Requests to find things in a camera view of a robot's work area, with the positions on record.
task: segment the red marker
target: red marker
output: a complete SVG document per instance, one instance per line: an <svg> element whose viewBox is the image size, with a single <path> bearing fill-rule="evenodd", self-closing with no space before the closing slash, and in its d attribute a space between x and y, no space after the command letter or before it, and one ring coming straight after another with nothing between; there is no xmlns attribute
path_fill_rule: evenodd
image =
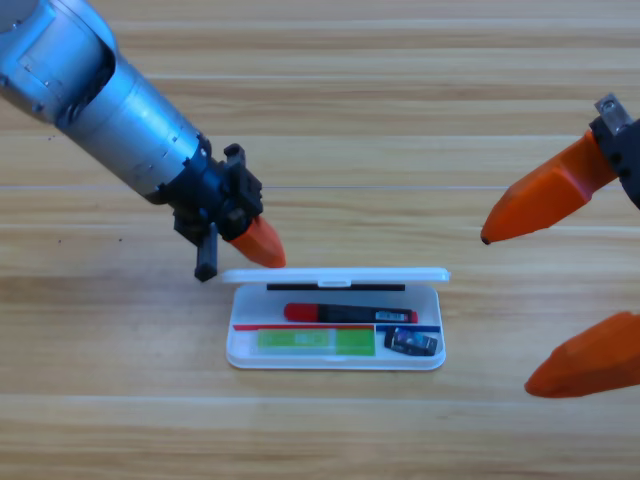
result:
<svg viewBox="0 0 640 480"><path fill-rule="evenodd" d="M418 323L418 314L404 308L316 303L289 303L284 316L290 322L309 323Z"/></svg>

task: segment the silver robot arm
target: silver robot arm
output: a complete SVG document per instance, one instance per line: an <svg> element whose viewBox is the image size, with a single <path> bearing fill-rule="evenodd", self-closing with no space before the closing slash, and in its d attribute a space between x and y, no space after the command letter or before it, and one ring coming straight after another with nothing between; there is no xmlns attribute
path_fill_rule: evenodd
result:
<svg viewBox="0 0 640 480"><path fill-rule="evenodd" d="M216 239L268 267L284 250L261 219L262 185L231 145L226 162L118 50L84 0L3 0L0 95L54 125L142 197L174 209L175 229L198 247L196 277L216 275Z"/></svg>

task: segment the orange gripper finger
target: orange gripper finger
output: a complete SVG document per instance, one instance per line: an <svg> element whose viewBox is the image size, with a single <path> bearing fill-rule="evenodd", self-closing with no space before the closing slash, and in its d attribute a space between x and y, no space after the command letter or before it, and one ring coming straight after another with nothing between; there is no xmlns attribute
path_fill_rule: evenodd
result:
<svg viewBox="0 0 640 480"><path fill-rule="evenodd" d="M556 348L525 390L546 398L582 397L640 384L640 315L618 313Z"/></svg>
<svg viewBox="0 0 640 480"><path fill-rule="evenodd" d="M246 232L229 243L249 260L263 267L280 268L287 264L278 233L262 217L256 217Z"/></svg>
<svg viewBox="0 0 640 480"><path fill-rule="evenodd" d="M616 177L589 130L507 190L482 228L482 241L488 245L549 228Z"/></svg>

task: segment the open box lid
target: open box lid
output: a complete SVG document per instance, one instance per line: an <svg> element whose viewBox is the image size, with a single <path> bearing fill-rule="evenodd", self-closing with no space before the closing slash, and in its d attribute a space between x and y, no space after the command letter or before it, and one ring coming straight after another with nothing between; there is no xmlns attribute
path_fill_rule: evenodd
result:
<svg viewBox="0 0 640 480"><path fill-rule="evenodd" d="M440 267L277 268L228 270L225 283L313 284L344 288L352 284L446 283L450 273Z"/></svg>

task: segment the red stripe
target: red stripe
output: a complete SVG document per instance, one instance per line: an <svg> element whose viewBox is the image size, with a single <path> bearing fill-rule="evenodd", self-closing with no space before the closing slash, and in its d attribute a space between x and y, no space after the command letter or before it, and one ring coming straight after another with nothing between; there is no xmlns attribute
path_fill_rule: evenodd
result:
<svg viewBox="0 0 640 480"><path fill-rule="evenodd" d="M297 325L287 324L265 324L265 325L234 325L233 329L237 332L253 332L255 330L304 330L304 329L322 330L325 328L335 328L336 330L373 330L373 325L349 325L345 323L331 324L331 323L302 323Z"/></svg>

